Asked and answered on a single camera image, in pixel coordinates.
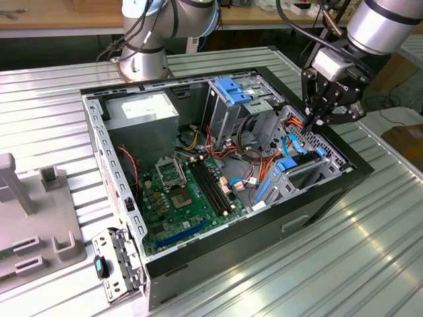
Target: hinge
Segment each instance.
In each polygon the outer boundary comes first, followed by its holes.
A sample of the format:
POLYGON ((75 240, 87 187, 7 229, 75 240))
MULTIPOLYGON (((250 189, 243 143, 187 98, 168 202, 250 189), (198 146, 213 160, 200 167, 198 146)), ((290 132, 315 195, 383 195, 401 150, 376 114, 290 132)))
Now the hinge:
POLYGON ((92 242, 97 276, 102 279, 110 304, 143 288, 145 278, 141 260, 126 229, 106 229, 92 242))

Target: white sticker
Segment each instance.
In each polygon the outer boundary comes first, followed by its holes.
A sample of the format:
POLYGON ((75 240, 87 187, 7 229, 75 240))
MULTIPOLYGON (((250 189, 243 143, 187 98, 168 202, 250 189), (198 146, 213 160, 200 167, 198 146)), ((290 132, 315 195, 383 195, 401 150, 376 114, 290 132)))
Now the white sticker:
POLYGON ((157 114, 162 111, 163 106, 168 106, 165 97, 162 94, 154 94, 147 99, 125 102, 122 109, 127 119, 132 119, 157 114))
POLYGON ((417 129, 408 129, 408 132, 412 134, 413 137, 416 137, 417 139, 423 137, 423 132, 417 129))

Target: wooden table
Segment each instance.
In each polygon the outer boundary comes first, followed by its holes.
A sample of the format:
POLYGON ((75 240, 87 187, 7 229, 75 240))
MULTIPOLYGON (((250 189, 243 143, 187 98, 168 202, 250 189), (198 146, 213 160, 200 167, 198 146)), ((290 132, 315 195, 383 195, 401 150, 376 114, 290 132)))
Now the wooden table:
MULTIPOLYGON (((26 7, 29 12, 18 20, 0 17, 0 38, 42 36, 74 36, 122 34, 123 16, 114 13, 78 13, 71 0, 0 0, 0 9, 26 7)), ((312 26, 315 18, 301 17, 291 11, 287 16, 301 26, 312 26)), ((222 8, 224 30, 250 30, 288 28, 277 13, 269 13, 258 7, 222 8)), ((341 20, 345 25, 349 17, 341 20)))
MULTIPOLYGON (((312 27, 316 18, 306 16, 299 16, 291 11, 285 11, 286 16, 301 25, 302 27, 312 27)), ((349 16, 341 19, 339 25, 346 26, 350 20, 349 16)), ((231 7, 222 8, 222 21, 224 30, 250 30, 250 29, 266 29, 266 28, 289 28, 285 21, 283 21, 279 14, 270 13, 262 10, 259 7, 231 7)), ((323 27, 321 18, 316 24, 317 27, 323 27)))

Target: cardboard box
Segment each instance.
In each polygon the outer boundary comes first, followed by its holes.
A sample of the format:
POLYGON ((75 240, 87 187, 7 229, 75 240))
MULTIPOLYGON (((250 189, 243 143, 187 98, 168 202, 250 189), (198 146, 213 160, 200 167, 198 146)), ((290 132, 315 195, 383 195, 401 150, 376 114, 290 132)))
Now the cardboard box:
POLYGON ((382 139, 423 172, 423 124, 393 127, 382 139))
POLYGON ((122 10, 122 0, 72 0, 77 12, 111 12, 122 10))

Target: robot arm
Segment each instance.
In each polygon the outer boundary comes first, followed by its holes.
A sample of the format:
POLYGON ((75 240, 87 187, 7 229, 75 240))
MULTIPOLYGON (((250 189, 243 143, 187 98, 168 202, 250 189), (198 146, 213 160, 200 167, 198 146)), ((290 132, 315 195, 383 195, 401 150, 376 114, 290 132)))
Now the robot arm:
POLYGON ((166 77, 163 39, 207 36, 217 24, 217 9, 217 0, 123 0, 121 74, 127 81, 166 77))
POLYGON ((311 67, 302 70, 304 128, 364 117, 359 100, 374 75, 363 59, 394 52, 422 20, 421 0, 363 0, 347 25, 347 35, 330 43, 338 50, 321 48, 311 67), (339 106, 345 106, 346 113, 332 113, 339 106))

